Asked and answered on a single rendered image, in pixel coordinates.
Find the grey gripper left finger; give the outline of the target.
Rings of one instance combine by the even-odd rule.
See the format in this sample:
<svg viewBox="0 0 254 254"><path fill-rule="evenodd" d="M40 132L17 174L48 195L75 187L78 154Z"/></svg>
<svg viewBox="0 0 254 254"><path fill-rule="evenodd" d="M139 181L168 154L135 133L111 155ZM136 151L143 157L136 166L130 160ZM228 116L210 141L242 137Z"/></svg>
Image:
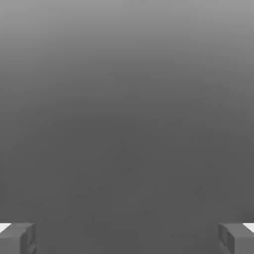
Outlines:
<svg viewBox="0 0 254 254"><path fill-rule="evenodd" d="M36 224L0 223L0 254L37 254Z"/></svg>

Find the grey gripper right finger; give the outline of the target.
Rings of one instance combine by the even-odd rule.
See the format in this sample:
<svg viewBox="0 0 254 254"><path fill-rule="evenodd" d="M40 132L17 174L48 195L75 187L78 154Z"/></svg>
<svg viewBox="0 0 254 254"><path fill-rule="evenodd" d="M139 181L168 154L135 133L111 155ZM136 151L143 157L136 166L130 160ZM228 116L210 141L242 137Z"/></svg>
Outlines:
<svg viewBox="0 0 254 254"><path fill-rule="evenodd" d="M254 223L219 223L222 254L254 254Z"/></svg>

